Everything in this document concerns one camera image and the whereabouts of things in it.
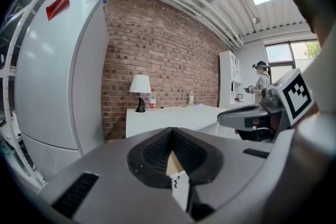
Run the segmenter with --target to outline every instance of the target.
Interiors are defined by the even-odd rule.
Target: window
[[[320,53],[320,45],[317,40],[288,41],[267,45],[266,52],[274,83],[291,69],[300,68],[304,72]]]

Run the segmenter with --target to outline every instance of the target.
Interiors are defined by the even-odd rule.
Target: brick wall
[[[150,77],[158,106],[186,105],[190,91],[194,102],[218,106],[218,53],[224,46],[209,29],[156,0],[107,0],[106,21],[106,139],[125,137],[126,110],[138,106],[138,96],[129,92],[135,74]]]

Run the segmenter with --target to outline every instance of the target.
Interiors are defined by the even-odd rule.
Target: black lamp base
[[[138,105],[138,108],[136,109],[136,112],[143,113],[145,111],[146,111],[145,102],[143,101],[141,97],[139,97],[139,105]]]

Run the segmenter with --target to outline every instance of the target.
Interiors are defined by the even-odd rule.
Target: white lampshade
[[[150,93],[149,77],[146,75],[134,75],[130,92]]]

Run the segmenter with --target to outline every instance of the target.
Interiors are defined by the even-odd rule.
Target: green tree
[[[310,59],[315,59],[320,53],[320,45],[318,42],[306,42],[307,51],[304,55],[308,55]]]

